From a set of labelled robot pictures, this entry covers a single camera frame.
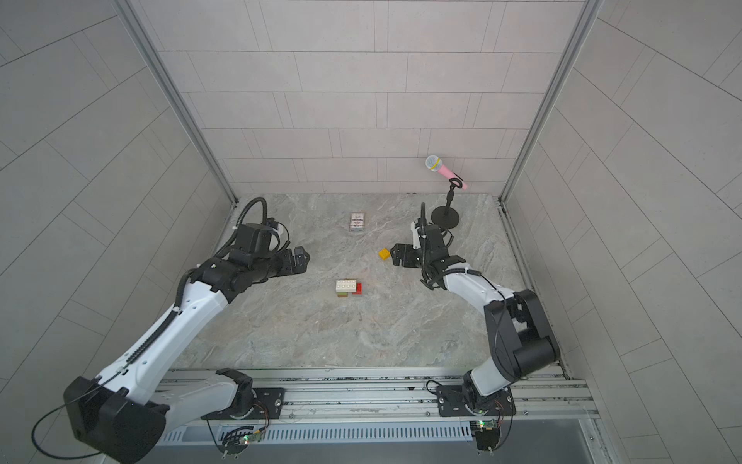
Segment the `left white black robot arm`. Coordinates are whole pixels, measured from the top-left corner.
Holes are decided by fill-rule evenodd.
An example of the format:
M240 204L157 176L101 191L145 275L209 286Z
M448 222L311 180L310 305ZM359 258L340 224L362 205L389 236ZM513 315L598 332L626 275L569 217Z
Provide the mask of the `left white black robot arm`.
M261 427L239 427L218 449L238 455L266 435L271 413L252 378L233 368L179 394L157 396L157 386L209 322L252 286L271 278L303 274L310 260L290 249L285 225L268 215L268 202L255 197L237 218L231 236L212 257L184 272L173 305L131 348L96 377L78 377L63 393L62 409L78 442L91 456L135 463L165 433L198 418L218 414L241 420L257 413Z

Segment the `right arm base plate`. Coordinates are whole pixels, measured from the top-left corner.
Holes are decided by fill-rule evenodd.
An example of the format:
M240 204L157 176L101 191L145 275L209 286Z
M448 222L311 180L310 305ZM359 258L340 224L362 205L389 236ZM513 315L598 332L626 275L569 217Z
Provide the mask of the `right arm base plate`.
M475 390L462 385L436 385L434 392L441 417L494 417L496 419L513 417L517 414L515 400L509 388L490 396L481 396Z

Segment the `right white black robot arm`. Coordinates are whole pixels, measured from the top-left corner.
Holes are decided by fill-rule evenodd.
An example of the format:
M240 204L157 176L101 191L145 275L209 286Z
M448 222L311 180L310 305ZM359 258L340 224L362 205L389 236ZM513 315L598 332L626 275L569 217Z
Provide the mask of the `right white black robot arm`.
M392 263L418 268L427 289L453 293L482 314L489 357L463 375L458 397L473 415L504 408L505 391L560 358L560 346L539 297L490 282L448 250L444 228L429 222L424 206L411 224L413 241L391 249Z

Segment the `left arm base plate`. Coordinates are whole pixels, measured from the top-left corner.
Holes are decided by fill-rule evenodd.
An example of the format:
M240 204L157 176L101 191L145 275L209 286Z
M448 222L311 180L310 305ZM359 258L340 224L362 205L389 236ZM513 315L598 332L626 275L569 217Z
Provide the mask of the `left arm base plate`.
M227 410L214 411L203 420L210 421L273 421L280 418L286 390L282 388L257 388L248 409L230 406Z

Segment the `white long lego brick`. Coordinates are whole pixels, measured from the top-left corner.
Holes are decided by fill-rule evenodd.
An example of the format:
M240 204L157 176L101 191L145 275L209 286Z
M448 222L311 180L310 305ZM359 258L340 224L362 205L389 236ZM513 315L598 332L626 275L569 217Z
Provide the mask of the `white long lego brick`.
M357 290L359 290L357 280L336 280L335 282L336 294L355 294Z

